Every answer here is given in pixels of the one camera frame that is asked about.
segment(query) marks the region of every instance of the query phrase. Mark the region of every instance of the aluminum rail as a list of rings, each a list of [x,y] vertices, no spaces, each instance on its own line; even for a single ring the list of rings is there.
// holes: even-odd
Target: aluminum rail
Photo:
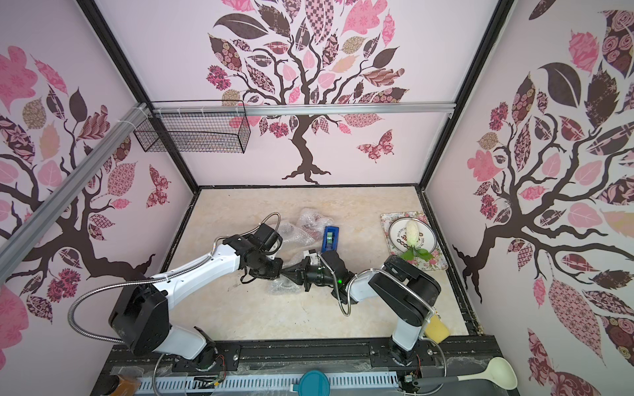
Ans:
[[[453,102],[356,103],[349,105],[260,105],[246,106],[247,116],[253,115],[314,115],[314,114],[369,114],[369,113],[453,113]],[[233,112],[235,106],[168,106],[155,107],[160,117],[168,113]]]
[[[6,278],[61,216],[70,202],[79,195],[82,188],[99,171],[108,157],[134,131],[134,125],[142,123],[147,118],[147,114],[149,110],[143,103],[136,103],[128,110],[126,115],[94,147],[90,155],[71,171],[61,186],[57,187],[22,227],[0,247],[0,284],[4,284]]]

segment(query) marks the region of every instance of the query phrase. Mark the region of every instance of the yellow sponge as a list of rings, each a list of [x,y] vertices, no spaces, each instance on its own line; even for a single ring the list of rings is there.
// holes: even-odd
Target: yellow sponge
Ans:
[[[429,322],[429,325],[427,325],[427,328],[425,329],[425,335],[431,338],[432,340],[434,340],[434,342],[440,344],[445,338],[449,337],[449,335],[451,334],[447,326],[445,326],[443,322],[440,321],[440,318],[438,318],[438,315],[434,315],[432,316],[432,319]]]

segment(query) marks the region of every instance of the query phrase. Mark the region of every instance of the white plate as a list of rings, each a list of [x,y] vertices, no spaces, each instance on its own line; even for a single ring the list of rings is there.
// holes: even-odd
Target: white plate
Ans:
[[[431,253],[434,249],[436,249],[436,235],[427,224],[418,219],[404,217],[393,222],[390,225],[389,230],[389,236],[392,244],[394,244],[394,246],[401,252],[407,252],[408,247],[405,229],[407,227],[407,222],[411,220],[418,223],[418,236],[420,237],[420,240],[418,241],[416,249],[426,249]]]

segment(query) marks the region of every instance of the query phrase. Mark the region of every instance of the wire mesh basket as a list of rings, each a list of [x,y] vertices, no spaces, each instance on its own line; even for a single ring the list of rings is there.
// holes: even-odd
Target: wire mesh basket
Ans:
[[[166,106],[184,102],[190,106]],[[243,101],[204,101],[216,106],[190,102],[203,101],[152,102],[154,111],[134,131],[144,151],[168,151],[165,137],[169,136],[178,151],[244,153],[251,129]]]

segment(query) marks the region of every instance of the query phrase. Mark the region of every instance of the floral tray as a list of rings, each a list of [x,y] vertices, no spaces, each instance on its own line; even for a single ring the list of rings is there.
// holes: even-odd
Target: floral tray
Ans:
[[[383,225],[385,240],[387,241],[387,248],[390,250],[390,253],[394,255],[401,255],[401,251],[392,244],[392,241],[390,241],[390,225],[394,221],[402,219],[403,217],[415,217],[429,226],[429,221],[427,220],[425,212],[383,213],[381,215],[381,224]],[[447,260],[445,259],[443,252],[441,251],[438,244],[436,244],[436,246],[436,249],[430,252],[432,256],[434,256],[433,259],[425,261],[419,257],[414,257],[414,259],[410,260],[409,263],[411,265],[414,265],[416,268],[421,269],[422,271],[437,271],[441,269],[447,269]]]

